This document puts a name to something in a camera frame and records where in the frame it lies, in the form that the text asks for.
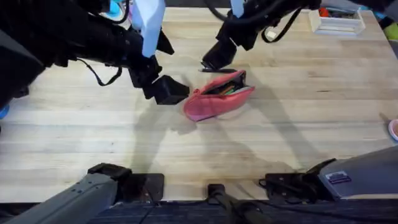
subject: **white box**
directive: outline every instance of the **white box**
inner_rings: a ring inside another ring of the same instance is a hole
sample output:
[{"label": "white box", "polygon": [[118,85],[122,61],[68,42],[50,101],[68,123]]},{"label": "white box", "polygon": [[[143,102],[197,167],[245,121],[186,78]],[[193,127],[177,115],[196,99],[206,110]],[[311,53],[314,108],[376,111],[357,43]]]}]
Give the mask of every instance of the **white box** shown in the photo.
[{"label": "white box", "polygon": [[358,35],[366,28],[361,10],[357,11],[355,19],[321,17],[318,10],[310,11],[308,15],[316,34]]}]

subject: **sticker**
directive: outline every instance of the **sticker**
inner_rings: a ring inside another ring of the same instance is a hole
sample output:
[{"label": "sticker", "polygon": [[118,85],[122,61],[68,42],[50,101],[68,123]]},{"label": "sticker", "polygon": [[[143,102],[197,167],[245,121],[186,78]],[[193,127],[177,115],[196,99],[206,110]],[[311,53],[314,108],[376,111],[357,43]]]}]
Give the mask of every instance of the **sticker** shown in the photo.
[{"label": "sticker", "polygon": [[326,179],[331,184],[340,184],[345,182],[351,182],[351,178],[344,171],[334,172],[332,174],[325,175]]},{"label": "sticker", "polygon": [[267,32],[267,36],[270,37],[270,38],[272,38],[272,39],[275,39],[276,33],[274,33],[273,31],[268,31],[268,32]]}]

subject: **cable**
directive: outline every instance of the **cable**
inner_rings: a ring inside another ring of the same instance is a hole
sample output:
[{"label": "cable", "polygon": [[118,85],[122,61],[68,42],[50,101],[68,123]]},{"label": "cable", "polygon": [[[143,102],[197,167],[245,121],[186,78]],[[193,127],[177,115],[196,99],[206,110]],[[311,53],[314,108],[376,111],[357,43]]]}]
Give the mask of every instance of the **cable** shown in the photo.
[{"label": "cable", "polygon": [[[265,179],[260,179],[259,180],[259,185],[263,189],[266,189],[266,185],[263,184],[263,181]],[[297,213],[306,213],[306,214],[311,214],[311,215],[320,215],[320,216],[325,216],[325,217],[332,217],[332,218],[339,218],[339,219],[344,219],[344,220],[351,220],[351,221],[356,221],[356,222],[374,222],[374,223],[398,223],[398,219],[378,219],[378,218],[363,218],[363,217],[351,217],[347,215],[340,215],[340,214],[335,214],[335,213],[328,213],[328,212],[313,212],[313,211],[308,211],[308,210],[302,210],[302,209],[297,209],[297,208],[287,208],[283,207],[280,205],[274,205],[269,202],[265,202],[262,200],[255,200],[257,203],[261,203],[263,205],[267,205],[272,208],[276,208],[278,210],[285,210],[285,211],[290,211],[290,212],[297,212]]]},{"label": "cable", "polygon": [[290,27],[292,26],[293,22],[296,20],[297,16],[300,14],[301,10],[303,8],[300,7],[298,8],[292,15],[292,17],[289,19],[289,21],[287,22],[286,26],[284,27],[284,29],[282,30],[282,32],[280,32],[280,34],[273,40],[269,40],[266,37],[266,30],[267,28],[265,28],[262,32],[261,32],[261,38],[263,39],[263,41],[265,43],[275,43],[281,40],[281,38],[283,38],[283,36],[287,33],[287,31],[290,29]]},{"label": "cable", "polygon": [[220,13],[211,3],[210,0],[203,0],[206,4],[206,7],[210,10],[210,12],[217,17],[219,20],[224,21],[224,22],[229,22],[230,24],[235,24],[235,25],[245,25],[245,24],[250,24],[253,22],[257,22],[259,19],[263,19],[266,17],[270,12],[274,11],[277,7],[279,7],[282,4],[285,4],[287,0],[276,0],[274,1],[269,7],[265,8],[263,11],[258,12],[256,15],[250,17],[250,18],[242,18],[242,19],[230,19],[222,13]]},{"label": "cable", "polygon": [[114,83],[122,75],[122,68],[119,67],[118,72],[116,72],[116,74],[107,83],[103,83],[102,80],[100,79],[100,77],[94,71],[93,67],[91,67],[91,65],[89,65],[87,62],[85,62],[84,60],[82,60],[80,58],[78,58],[77,60],[83,62],[87,66],[87,68],[90,69],[90,71],[94,73],[95,78],[97,79],[97,82],[100,86],[110,85],[110,84]]},{"label": "cable", "polygon": [[154,198],[152,197],[152,194],[148,191],[148,189],[144,186],[144,190],[147,192],[149,196],[150,203],[153,204],[152,208],[148,209],[148,211],[145,213],[145,215],[141,218],[138,224],[143,224],[145,219],[148,217],[148,215],[153,211],[153,209],[156,207],[156,204],[154,202]]}]

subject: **pink pencil case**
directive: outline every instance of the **pink pencil case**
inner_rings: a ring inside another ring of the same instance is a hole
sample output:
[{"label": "pink pencil case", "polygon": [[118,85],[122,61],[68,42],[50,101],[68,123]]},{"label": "pink pencil case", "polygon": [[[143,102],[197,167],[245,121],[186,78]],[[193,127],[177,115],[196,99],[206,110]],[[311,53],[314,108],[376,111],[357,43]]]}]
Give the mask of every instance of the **pink pencil case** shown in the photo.
[{"label": "pink pencil case", "polygon": [[190,120],[201,121],[239,108],[254,89],[254,86],[246,85],[245,70],[223,75],[201,90],[196,89],[183,110]]}]

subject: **wooden tabletop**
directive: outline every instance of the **wooden tabletop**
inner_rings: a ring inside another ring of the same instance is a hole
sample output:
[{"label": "wooden tabletop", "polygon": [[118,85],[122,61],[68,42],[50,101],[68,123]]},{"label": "wooden tabletop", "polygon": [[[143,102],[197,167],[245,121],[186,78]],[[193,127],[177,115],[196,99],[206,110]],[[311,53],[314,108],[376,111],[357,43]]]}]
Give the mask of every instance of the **wooden tabletop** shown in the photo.
[{"label": "wooden tabletop", "polygon": [[[393,145],[384,122],[398,117],[398,63],[372,13],[363,17],[359,37],[337,37],[313,34],[302,12],[279,43],[240,48],[231,67],[247,70],[256,91],[239,110],[196,124],[182,103],[145,100],[127,70],[109,87],[80,62],[46,70],[0,121],[0,202],[44,201],[101,162],[163,173],[165,200],[203,199],[209,183],[265,198],[254,183],[266,173]],[[198,70],[220,26],[207,9],[167,9],[176,53],[157,54],[162,74],[191,90],[218,76]],[[116,73],[91,63],[104,80]]]}]

